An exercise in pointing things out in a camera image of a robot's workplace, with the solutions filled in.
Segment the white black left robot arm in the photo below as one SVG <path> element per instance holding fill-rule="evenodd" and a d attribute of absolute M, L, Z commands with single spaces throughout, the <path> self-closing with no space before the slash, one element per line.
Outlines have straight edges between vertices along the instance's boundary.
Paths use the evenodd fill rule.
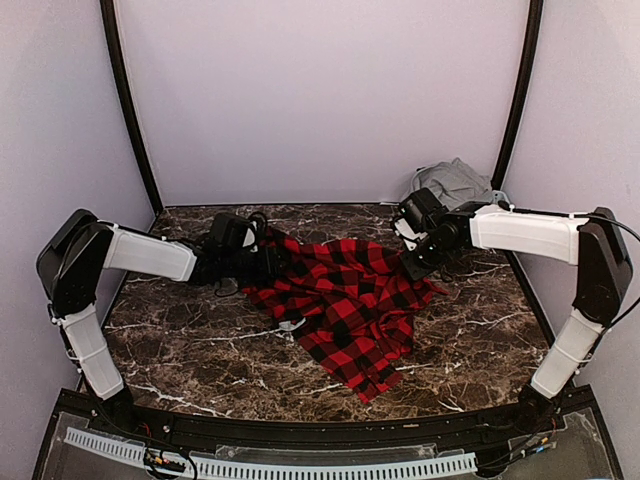
<path fill-rule="evenodd" d="M 140 412 L 119 398 L 126 391 L 97 316 L 97 286 L 105 270 L 123 270 L 193 285 L 226 279 L 262 286 L 285 269 L 285 257 L 267 240 L 266 216 L 221 213 L 197 240 L 168 239 L 75 211 L 40 252 L 36 271 L 51 322 L 89 389 L 106 401 L 103 421 L 120 436 L 141 427 Z"/>

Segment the red black plaid shirt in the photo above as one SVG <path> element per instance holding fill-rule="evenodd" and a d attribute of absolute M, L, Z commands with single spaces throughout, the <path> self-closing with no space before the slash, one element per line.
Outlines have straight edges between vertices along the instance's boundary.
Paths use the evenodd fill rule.
<path fill-rule="evenodd" d="M 371 241 L 303 244 L 269 228 L 263 244 L 285 268 L 266 286 L 245 288 L 248 300 L 363 403 L 399 384 L 392 363 L 411 354 L 414 317 L 441 288 L 412 280 L 398 251 Z"/>

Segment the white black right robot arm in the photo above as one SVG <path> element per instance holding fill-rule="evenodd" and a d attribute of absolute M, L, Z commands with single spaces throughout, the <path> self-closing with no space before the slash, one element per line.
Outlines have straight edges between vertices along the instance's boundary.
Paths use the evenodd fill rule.
<path fill-rule="evenodd" d="M 607 208 L 589 213 L 521 209 L 504 201 L 469 201 L 448 209 L 427 188 L 411 193 L 391 222 L 404 242 L 401 261 L 414 280 L 438 270 L 463 250 L 504 250 L 546 257 L 577 269 L 572 309 L 549 352 L 532 375 L 533 395 L 516 405 L 510 424 L 534 432 L 555 399 L 597 348 L 602 336 L 626 316 L 621 306 L 633 279 L 623 232 Z"/>

